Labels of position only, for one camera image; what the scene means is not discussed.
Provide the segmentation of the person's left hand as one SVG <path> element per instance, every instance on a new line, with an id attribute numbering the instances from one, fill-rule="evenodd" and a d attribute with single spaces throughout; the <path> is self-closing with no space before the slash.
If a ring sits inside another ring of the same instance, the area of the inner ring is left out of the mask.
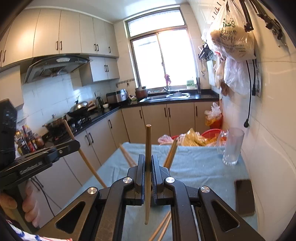
<path id="1" fill-rule="evenodd" d="M 26 184 L 25 194 L 26 197 L 22 204 L 22 210 L 25 212 L 25 220 L 31 223 L 35 228 L 38 228 L 40 222 L 40 209 L 35 197 L 34 188 L 30 182 Z M 13 215 L 13 210 L 17 208 L 15 199 L 5 193 L 1 193 L 1 208 L 9 219 L 16 220 Z"/>

